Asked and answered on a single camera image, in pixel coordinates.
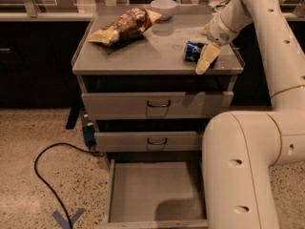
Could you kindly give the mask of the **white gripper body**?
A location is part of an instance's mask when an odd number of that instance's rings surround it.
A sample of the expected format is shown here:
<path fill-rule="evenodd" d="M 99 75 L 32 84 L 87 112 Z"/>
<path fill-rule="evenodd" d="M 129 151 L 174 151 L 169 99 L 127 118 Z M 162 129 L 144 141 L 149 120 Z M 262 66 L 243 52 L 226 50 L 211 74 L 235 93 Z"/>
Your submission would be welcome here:
<path fill-rule="evenodd" d="M 208 24 L 207 38 L 220 46 L 230 44 L 253 19 L 242 0 L 231 0 Z"/>

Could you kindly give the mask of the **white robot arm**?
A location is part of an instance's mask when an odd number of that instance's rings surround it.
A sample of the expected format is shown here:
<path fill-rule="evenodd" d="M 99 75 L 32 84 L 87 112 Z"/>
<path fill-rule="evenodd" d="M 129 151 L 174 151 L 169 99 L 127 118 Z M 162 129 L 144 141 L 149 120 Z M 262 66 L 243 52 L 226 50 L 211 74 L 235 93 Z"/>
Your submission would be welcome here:
<path fill-rule="evenodd" d="M 255 28 L 272 108 L 233 111 L 208 123 L 202 174 L 208 229 L 280 229 L 269 179 L 272 165 L 305 159 L 305 54 L 280 5 L 231 0 L 203 31 L 226 45 Z"/>

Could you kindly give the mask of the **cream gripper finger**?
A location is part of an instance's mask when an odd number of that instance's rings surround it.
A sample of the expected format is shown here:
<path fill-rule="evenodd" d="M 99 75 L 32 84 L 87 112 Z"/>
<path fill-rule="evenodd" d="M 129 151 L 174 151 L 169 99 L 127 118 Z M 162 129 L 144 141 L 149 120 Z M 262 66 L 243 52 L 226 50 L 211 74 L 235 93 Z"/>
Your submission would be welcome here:
<path fill-rule="evenodd" d="M 206 35 L 206 34 L 208 33 L 209 26 L 210 26 L 210 24 L 204 25 L 204 26 L 199 30 L 199 32 L 200 32 L 202 35 Z"/>
<path fill-rule="evenodd" d="M 215 42 L 209 43 L 203 47 L 200 53 L 200 57 L 197 61 L 195 73 L 203 74 L 211 64 L 220 55 L 221 46 Z"/>

